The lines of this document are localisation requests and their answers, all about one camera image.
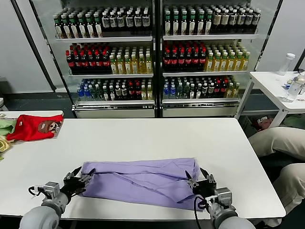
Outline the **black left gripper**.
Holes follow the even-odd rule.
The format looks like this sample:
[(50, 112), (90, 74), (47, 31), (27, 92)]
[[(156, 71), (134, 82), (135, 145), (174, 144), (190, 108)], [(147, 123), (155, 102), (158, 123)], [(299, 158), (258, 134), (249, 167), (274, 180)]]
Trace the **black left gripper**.
[(85, 187), (85, 183), (89, 183), (94, 175), (95, 169), (93, 168), (88, 174), (81, 175), (81, 178), (75, 177), (81, 167), (74, 169), (72, 172), (68, 172), (63, 180), (63, 187), (61, 192), (64, 193), (67, 197), (72, 197), (75, 194), (78, 194)]

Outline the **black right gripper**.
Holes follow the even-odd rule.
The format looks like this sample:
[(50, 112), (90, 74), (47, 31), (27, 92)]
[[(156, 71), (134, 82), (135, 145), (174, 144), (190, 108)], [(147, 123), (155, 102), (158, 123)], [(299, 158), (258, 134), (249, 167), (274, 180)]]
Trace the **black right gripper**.
[(187, 177), (187, 183), (189, 187), (192, 187), (193, 194), (200, 195), (202, 197), (210, 197), (215, 195), (216, 182), (214, 181), (213, 175), (209, 174), (203, 168), (200, 168), (200, 171), (205, 179), (203, 181), (194, 181), (191, 175), (185, 171)]

